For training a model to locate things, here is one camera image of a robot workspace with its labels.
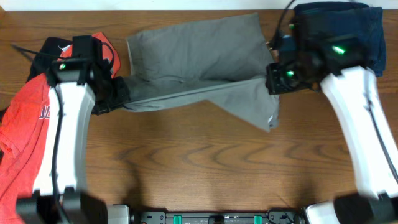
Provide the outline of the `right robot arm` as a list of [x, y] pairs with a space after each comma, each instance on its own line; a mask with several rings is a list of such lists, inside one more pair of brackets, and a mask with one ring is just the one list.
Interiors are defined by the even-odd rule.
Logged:
[[393, 223], [397, 221], [397, 146], [355, 37], [303, 39], [277, 32], [269, 42], [279, 59], [267, 66], [272, 95], [318, 85], [332, 105], [351, 156], [356, 192], [304, 208], [297, 223]]

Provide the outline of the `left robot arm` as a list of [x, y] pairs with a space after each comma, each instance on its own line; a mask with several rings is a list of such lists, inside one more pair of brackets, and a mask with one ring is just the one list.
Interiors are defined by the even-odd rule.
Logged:
[[44, 156], [32, 195], [17, 200], [25, 223], [129, 223], [127, 205], [107, 205], [88, 194], [86, 137], [91, 115], [121, 108], [130, 100], [123, 78], [111, 76], [116, 54], [91, 35], [73, 37], [71, 57], [56, 57], [45, 72], [51, 114]]

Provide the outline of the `grey shorts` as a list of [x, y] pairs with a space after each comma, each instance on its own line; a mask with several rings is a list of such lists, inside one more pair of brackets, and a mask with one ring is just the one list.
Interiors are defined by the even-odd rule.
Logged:
[[266, 87], [274, 59], [256, 13], [145, 30], [127, 39], [132, 112], [210, 101], [269, 131], [279, 123], [279, 97]]

